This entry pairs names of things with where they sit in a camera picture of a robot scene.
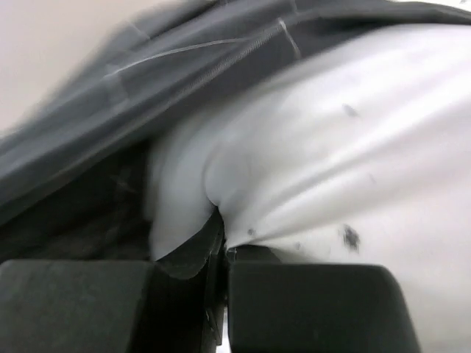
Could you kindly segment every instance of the white fabric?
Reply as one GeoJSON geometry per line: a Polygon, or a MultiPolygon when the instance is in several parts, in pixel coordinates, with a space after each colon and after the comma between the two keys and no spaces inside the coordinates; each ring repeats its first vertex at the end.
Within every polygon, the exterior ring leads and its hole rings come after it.
{"type": "Polygon", "coordinates": [[[149,161],[152,256],[216,205],[227,247],[386,266],[425,352],[471,351],[470,38],[382,29],[184,120],[149,161]]]}

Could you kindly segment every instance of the white shirt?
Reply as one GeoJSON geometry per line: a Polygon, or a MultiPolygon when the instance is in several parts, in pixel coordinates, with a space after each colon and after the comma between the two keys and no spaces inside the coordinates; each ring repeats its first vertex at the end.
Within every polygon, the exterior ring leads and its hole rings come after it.
{"type": "Polygon", "coordinates": [[[149,160],[153,258],[218,207],[228,248],[384,265],[426,353],[471,349],[470,38],[381,29],[184,119],[149,160]]]}

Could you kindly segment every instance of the dark stain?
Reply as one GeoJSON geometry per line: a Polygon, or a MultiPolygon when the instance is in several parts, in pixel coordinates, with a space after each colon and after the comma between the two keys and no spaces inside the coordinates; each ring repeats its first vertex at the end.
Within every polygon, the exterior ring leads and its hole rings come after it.
{"type": "Polygon", "coordinates": [[[352,252],[360,252],[360,235],[348,224],[344,224],[341,236],[345,246],[352,252]]]}
{"type": "Polygon", "coordinates": [[[342,107],[344,108],[346,114],[349,117],[357,118],[358,116],[360,116],[360,114],[358,114],[358,112],[355,109],[353,109],[353,107],[351,105],[343,104],[342,107]]]}

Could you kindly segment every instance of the dark fabric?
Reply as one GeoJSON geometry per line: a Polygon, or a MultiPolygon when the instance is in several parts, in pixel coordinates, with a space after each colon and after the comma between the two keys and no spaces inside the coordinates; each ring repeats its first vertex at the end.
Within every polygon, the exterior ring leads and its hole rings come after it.
{"type": "Polygon", "coordinates": [[[148,38],[118,32],[0,142],[0,262],[146,258],[150,137],[298,60],[373,29],[418,23],[471,17],[385,0],[198,0],[139,19],[148,38]]]}
{"type": "Polygon", "coordinates": [[[152,16],[146,18],[145,26],[154,32],[144,42],[125,40],[122,33],[114,38],[97,59],[99,65],[91,65],[41,114],[3,139],[0,224],[107,156],[303,57],[382,26],[471,23],[470,14],[460,10],[384,0],[238,0],[185,6],[180,11],[186,15],[166,24],[159,22],[160,15],[154,26],[152,16]],[[121,53],[110,50],[116,45],[121,53]]]}

